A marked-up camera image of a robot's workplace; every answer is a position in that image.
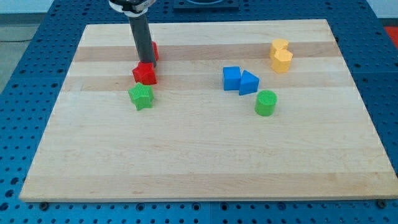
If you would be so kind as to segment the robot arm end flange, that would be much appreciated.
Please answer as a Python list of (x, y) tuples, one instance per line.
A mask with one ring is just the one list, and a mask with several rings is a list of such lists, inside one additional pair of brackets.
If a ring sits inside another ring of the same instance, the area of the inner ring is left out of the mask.
[(148, 11), (156, 0), (109, 0), (109, 5), (128, 17), (139, 17)]

